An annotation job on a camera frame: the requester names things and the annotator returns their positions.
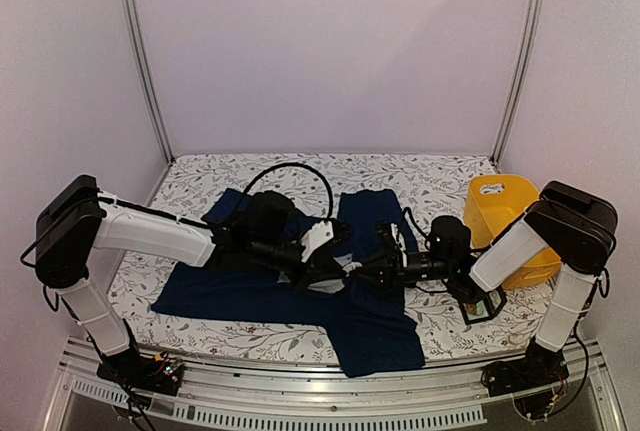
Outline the round white blue brooch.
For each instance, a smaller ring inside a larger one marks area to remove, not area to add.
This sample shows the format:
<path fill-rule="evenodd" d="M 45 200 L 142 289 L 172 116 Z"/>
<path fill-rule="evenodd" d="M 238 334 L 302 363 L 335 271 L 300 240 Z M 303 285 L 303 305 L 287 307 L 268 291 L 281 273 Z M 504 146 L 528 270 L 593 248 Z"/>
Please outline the round white blue brooch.
<path fill-rule="evenodd" d="M 350 262 L 343 266 L 343 271 L 349 275 L 354 272 L 356 269 L 360 268 L 362 264 L 360 262 Z"/>

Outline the navy blue printed t-shirt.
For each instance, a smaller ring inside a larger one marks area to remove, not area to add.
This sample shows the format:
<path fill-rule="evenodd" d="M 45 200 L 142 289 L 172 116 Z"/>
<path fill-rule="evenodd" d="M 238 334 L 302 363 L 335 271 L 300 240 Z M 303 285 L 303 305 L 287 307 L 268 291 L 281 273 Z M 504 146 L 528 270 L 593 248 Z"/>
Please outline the navy blue printed t-shirt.
<path fill-rule="evenodd" d="M 374 224 L 400 224 L 403 216 L 395 192 L 383 189 L 342 193 L 337 218 L 353 234 L 333 255 L 364 262 L 381 251 Z M 299 293 L 256 266 L 208 270 L 177 263 L 151 311 L 191 319 L 320 326 L 350 378 L 418 370 L 425 364 L 404 297 L 381 297 L 360 281 L 334 294 Z"/>

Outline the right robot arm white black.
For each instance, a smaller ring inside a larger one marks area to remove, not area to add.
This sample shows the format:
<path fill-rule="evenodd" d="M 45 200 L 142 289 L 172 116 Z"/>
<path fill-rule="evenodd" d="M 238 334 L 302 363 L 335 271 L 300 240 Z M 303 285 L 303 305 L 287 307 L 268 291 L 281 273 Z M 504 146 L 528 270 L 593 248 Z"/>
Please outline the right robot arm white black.
<path fill-rule="evenodd" d="M 537 387 L 552 375 L 556 360 L 589 301 L 616 247 L 618 216 L 607 201 L 558 181 L 513 217 L 482 248 L 472 246 L 471 214 L 438 216 L 426 236 L 427 250 L 410 252 L 398 226 L 376 228 L 382 250 L 351 276 L 383 291 L 443 279 L 467 324 L 493 319 L 506 303 L 503 284 L 520 275 L 538 255 L 553 254 L 558 281 L 545 315 L 517 366 L 517 378 Z"/>

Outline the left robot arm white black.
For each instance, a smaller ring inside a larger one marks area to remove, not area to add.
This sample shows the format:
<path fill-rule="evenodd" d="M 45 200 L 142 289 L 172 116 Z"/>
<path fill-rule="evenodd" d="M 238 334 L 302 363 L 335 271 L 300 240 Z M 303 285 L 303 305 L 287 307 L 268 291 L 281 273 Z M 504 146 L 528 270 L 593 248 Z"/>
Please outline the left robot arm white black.
<path fill-rule="evenodd" d="M 34 241 L 21 254 L 32 256 L 36 277 L 58 293 L 111 370 L 128 385 L 148 377 L 125 321 L 89 277 L 94 249 L 117 249 L 164 257 L 198 268 L 249 261 L 283 274 L 296 290 L 318 285 L 334 292 L 347 276 L 331 255 L 345 234 L 332 217 L 315 222 L 292 239 L 285 237 L 296 212 L 274 191 L 241 193 L 223 219 L 195 221 L 119 199 L 100 190 L 94 177 L 75 178 L 36 221 Z"/>

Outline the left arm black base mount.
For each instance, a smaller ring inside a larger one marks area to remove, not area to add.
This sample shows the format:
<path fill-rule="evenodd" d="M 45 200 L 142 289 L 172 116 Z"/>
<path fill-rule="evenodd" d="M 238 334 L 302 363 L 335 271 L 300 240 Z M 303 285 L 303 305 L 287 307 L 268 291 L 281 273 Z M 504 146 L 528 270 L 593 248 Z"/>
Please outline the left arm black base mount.
<path fill-rule="evenodd" d="M 182 385 L 184 361 L 170 358 L 166 352 L 154 357 L 128 349 L 113 356 L 99 355 L 97 376 L 127 390 L 143 390 L 176 396 Z"/>

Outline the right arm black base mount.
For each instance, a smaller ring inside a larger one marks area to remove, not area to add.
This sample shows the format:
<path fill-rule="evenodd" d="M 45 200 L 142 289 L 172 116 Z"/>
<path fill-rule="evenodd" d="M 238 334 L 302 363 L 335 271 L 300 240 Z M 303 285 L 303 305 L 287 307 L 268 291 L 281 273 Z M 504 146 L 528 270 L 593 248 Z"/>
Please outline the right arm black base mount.
<path fill-rule="evenodd" d="M 551 385 L 568 377 L 563 352 L 550 351 L 532 340 L 523 357 L 486 365 L 480 383 L 494 397 Z"/>

